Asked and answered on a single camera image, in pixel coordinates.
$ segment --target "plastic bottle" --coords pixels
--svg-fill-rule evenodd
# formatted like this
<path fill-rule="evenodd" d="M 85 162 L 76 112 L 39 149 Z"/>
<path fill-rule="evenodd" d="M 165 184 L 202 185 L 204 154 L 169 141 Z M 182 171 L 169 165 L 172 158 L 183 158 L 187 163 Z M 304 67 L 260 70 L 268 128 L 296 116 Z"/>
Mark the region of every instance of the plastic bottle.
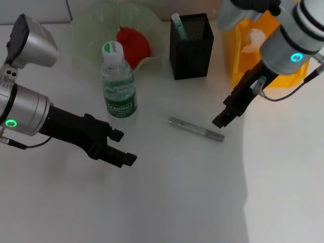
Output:
<path fill-rule="evenodd" d="M 118 42 L 102 47 L 102 87 L 108 112 L 118 118 L 129 117 L 137 110 L 133 70 L 124 58 Z"/>

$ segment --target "white tabletop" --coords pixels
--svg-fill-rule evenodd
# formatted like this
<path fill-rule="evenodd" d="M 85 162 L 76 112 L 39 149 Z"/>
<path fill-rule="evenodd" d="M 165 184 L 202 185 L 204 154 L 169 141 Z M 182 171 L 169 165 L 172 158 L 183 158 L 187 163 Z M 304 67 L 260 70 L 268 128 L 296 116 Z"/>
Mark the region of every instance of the white tabletop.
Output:
<path fill-rule="evenodd" d="M 53 68 L 27 65 L 18 83 L 77 115 L 108 120 L 99 80 L 66 52 L 68 25 L 47 25 L 59 48 Z M 12 26 L 0 27 L 0 57 Z M 207 78 L 174 81 L 168 52 L 160 70 L 136 73 L 139 116 L 112 121 L 132 167 L 91 160 L 53 139 L 19 150 L 0 145 L 0 241 L 5 243 L 272 243 L 324 238 L 324 83 L 319 77 L 288 100 L 261 97 L 228 127 L 211 122 L 230 92 L 221 33 Z M 311 63 L 313 70 L 316 62 Z M 280 97 L 288 90 L 268 90 Z M 219 143 L 171 127 L 175 116 L 224 134 Z M 33 145 L 46 139 L 11 131 Z"/>

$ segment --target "yellow box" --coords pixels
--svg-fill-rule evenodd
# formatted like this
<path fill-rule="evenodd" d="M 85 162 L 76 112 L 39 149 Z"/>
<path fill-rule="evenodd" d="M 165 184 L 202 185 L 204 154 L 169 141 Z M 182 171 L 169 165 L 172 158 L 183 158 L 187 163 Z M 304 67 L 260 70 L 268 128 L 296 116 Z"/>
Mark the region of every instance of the yellow box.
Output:
<path fill-rule="evenodd" d="M 257 22 L 250 20 L 243 20 L 238 24 L 234 30 L 225 33 L 227 55 L 229 61 L 229 68 L 231 74 L 231 84 L 236 86 L 244 73 L 248 69 L 252 69 L 260 60 L 260 53 L 255 52 L 246 54 L 242 52 L 244 46 L 244 39 L 251 29 L 262 30 L 267 37 L 269 37 L 275 29 L 280 25 L 275 17 L 266 12 Z M 297 73 L 289 76 L 281 75 L 273 81 L 269 87 L 271 88 L 290 88 L 297 86 L 307 75 L 309 62 L 302 66 Z"/>

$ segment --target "red object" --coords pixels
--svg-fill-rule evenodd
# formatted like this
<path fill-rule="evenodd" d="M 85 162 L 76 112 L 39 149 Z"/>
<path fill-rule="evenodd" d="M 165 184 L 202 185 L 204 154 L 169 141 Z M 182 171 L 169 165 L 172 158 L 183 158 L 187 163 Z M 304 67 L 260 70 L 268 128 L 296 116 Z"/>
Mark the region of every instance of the red object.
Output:
<path fill-rule="evenodd" d="M 123 46 L 125 59 L 132 69 L 151 54 L 150 45 L 145 36 L 134 29 L 121 27 L 117 34 L 117 41 Z"/>

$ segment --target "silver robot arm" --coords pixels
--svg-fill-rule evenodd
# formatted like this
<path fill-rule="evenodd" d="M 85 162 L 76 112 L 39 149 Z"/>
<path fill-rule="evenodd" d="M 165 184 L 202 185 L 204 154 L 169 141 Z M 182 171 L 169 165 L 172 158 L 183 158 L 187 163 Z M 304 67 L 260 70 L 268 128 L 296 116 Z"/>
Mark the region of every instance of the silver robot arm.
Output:
<path fill-rule="evenodd" d="M 315 57 L 321 65 L 319 51 L 324 47 L 323 0 L 224 0 L 218 16 L 223 31 L 235 27 L 241 20 L 257 20 L 269 10 L 280 22 L 260 49 L 261 61 L 247 70 L 226 98 L 225 110 L 213 121 L 219 128 L 227 126 L 237 116 L 243 115 L 248 105 L 279 75 L 291 75 L 310 58 Z M 323 72 L 323 66 L 313 72 L 304 82 L 309 82 Z"/>
<path fill-rule="evenodd" d="M 0 68 L 0 142 L 20 149 L 34 148 L 4 137 L 4 130 L 33 136 L 42 133 L 83 149 L 92 159 L 117 167 L 131 166 L 137 157 L 107 145 L 119 142 L 123 132 L 89 114 L 83 117 L 55 107 L 47 96 L 16 84 L 18 69 L 28 63 L 52 67 L 58 48 L 51 33 L 32 18 L 18 17 L 7 43 L 8 56 Z"/>

